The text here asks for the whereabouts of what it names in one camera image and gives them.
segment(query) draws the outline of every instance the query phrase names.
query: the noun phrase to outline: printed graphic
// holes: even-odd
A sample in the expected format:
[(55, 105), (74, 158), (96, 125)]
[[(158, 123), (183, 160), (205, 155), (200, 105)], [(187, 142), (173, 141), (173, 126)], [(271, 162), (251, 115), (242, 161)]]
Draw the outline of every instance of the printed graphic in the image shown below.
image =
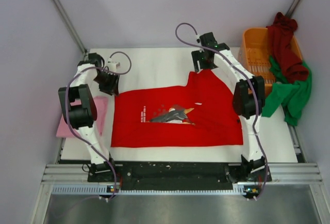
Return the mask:
[(176, 123), (176, 124), (193, 124), (187, 116), (194, 108), (185, 109), (179, 106), (173, 106), (161, 115), (152, 118), (149, 122)]

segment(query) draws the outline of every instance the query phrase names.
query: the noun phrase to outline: metal floor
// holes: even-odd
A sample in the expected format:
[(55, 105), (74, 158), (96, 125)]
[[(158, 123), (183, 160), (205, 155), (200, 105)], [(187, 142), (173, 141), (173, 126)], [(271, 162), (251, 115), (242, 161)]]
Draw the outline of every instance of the metal floor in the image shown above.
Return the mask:
[(45, 224), (318, 224), (308, 185), (266, 186), (257, 202), (242, 196), (117, 196), (109, 203), (90, 199), (56, 219), (86, 196), (52, 195)]

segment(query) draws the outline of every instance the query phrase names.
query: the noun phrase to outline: green cloth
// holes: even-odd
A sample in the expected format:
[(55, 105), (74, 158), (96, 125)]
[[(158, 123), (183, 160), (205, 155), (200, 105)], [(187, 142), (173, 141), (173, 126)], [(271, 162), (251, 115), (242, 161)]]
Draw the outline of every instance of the green cloth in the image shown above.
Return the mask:
[(272, 65), (270, 71), (275, 75), (276, 81), (282, 84), (273, 84), (272, 92), (266, 98), (265, 106), (262, 109), (262, 116), (271, 117), (279, 105), (282, 105), (285, 111), (284, 120), (293, 126), (297, 126), (302, 109), (307, 104), (311, 93), (311, 70), (303, 61), (303, 65), (309, 70), (307, 80), (295, 81), (293, 84), (289, 84), (272, 56), (269, 57), (269, 61)]

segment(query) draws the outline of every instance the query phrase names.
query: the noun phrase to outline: dark red cloth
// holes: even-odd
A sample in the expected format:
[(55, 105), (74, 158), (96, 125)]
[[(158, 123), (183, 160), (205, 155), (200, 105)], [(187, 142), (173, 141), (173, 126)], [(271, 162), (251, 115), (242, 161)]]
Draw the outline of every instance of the dark red cloth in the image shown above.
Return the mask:
[[(115, 98), (111, 146), (242, 145), (242, 127), (233, 110), (232, 99), (230, 90), (211, 70), (191, 72), (186, 86), (121, 93)], [(170, 110), (191, 108), (194, 109), (182, 121), (187, 124), (150, 122), (171, 113)]]
[(271, 54), (279, 64), (282, 74), (289, 83), (305, 81), (309, 71), (302, 65), (301, 59), (291, 50), (291, 39), (298, 25), (294, 19), (278, 13), (273, 25), (267, 26)]

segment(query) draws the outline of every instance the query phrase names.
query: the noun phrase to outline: red shirt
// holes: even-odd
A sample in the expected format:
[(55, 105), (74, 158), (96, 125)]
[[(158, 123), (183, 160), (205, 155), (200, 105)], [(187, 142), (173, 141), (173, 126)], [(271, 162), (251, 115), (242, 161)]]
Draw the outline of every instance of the red shirt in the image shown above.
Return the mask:
[(233, 94), (211, 70), (186, 86), (134, 90), (115, 98), (112, 147), (242, 145)]

